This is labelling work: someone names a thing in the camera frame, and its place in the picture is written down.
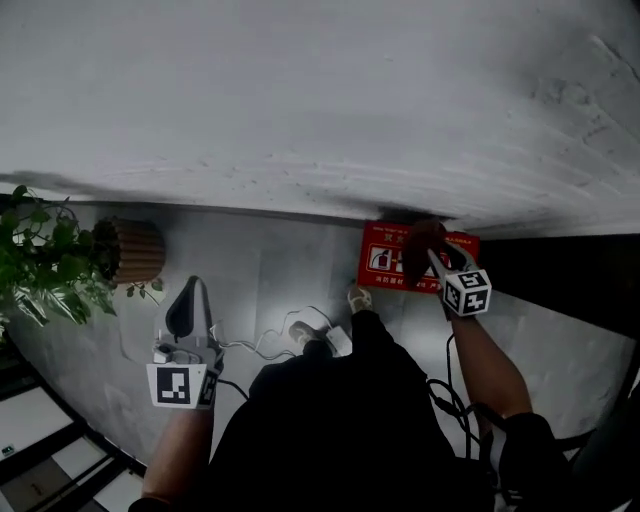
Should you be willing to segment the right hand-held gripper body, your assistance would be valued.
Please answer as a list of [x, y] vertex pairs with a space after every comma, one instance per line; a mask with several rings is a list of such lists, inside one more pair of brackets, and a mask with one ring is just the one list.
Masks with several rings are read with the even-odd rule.
[[488, 311], [492, 285], [485, 270], [448, 273], [441, 284], [444, 304], [457, 316], [475, 316]]

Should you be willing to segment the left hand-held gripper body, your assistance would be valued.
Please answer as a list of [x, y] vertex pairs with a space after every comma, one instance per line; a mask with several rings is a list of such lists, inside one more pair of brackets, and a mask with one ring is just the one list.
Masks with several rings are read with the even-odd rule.
[[159, 333], [146, 365], [155, 407], [211, 410], [224, 367], [224, 349], [210, 334], [178, 338]]

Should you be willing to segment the dark red cloth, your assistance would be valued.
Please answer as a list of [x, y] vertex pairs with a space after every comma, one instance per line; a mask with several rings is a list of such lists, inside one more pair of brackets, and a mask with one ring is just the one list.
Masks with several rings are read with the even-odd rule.
[[424, 220], [414, 224], [402, 249], [404, 281], [409, 290], [415, 290], [430, 268], [429, 250], [439, 255], [443, 250], [446, 229], [437, 220]]

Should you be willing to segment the red fire extinguisher box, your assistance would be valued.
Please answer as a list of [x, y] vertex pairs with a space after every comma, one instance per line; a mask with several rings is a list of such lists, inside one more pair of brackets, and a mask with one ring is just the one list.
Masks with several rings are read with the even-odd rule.
[[[364, 287], [436, 294], [440, 284], [431, 269], [425, 273], [416, 288], [410, 289], [407, 286], [403, 273], [402, 249], [409, 233], [410, 228], [401, 224], [368, 222], [363, 232], [356, 283]], [[478, 258], [478, 237], [449, 232], [445, 240], [467, 250], [475, 259]]]

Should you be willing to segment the person's right forearm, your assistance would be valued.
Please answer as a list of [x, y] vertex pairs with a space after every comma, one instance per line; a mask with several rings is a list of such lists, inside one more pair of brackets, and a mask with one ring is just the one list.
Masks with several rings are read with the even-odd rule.
[[458, 360], [472, 403], [503, 418], [533, 411], [525, 380], [511, 359], [474, 317], [451, 317]]

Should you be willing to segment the person's left forearm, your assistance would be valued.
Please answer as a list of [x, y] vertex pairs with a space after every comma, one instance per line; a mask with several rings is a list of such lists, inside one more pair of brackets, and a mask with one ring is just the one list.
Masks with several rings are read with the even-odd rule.
[[212, 409], [174, 409], [147, 467], [142, 497], [177, 505], [190, 496], [210, 460]]

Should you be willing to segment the ribbed wooden plant pot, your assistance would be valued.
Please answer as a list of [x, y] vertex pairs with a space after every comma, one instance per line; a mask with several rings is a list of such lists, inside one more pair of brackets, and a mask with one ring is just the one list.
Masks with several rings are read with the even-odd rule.
[[104, 218], [93, 228], [102, 276], [115, 285], [146, 284], [166, 261], [164, 238], [152, 222]]

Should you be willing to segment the person's right shoe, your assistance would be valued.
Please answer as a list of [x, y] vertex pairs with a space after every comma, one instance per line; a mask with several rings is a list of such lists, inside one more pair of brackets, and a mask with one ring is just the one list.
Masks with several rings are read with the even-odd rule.
[[347, 301], [353, 315], [362, 311], [373, 311], [371, 293], [364, 287], [353, 284], [347, 292]]

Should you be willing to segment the person's shoe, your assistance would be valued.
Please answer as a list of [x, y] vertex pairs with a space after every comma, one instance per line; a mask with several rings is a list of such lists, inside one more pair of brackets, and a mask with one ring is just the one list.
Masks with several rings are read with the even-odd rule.
[[347, 301], [353, 315], [362, 311], [373, 311], [371, 293], [364, 287], [353, 284], [347, 292]]
[[290, 338], [301, 347], [316, 339], [316, 331], [302, 321], [296, 321], [291, 324], [288, 333]]

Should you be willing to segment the person's left shoe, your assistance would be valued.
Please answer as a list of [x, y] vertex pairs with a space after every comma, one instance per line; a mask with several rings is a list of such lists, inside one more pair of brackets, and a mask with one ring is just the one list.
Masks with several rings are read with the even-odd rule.
[[316, 331], [302, 321], [296, 321], [291, 324], [288, 333], [290, 338], [301, 347], [316, 339]]

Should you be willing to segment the white power adapter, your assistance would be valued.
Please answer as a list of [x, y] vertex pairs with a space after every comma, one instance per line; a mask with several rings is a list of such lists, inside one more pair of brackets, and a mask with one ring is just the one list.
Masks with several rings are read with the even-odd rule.
[[336, 357], [346, 357], [352, 353], [352, 341], [341, 326], [329, 329], [326, 332], [326, 337], [332, 345]]

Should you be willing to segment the green leafy plant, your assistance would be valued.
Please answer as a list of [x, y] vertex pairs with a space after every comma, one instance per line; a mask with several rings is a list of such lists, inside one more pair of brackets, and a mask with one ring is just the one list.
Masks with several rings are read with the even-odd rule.
[[16, 315], [39, 327], [51, 314], [85, 325], [95, 310], [115, 315], [119, 287], [129, 297], [152, 298], [162, 291], [160, 276], [146, 284], [107, 281], [98, 267], [93, 228], [81, 227], [67, 201], [41, 199], [25, 185], [0, 198], [0, 345]]

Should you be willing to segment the black framed glass partition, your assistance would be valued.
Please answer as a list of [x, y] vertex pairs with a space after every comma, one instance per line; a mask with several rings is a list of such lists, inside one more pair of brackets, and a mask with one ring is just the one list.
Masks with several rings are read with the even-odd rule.
[[0, 512], [127, 512], [144, 472], [0, 347]]

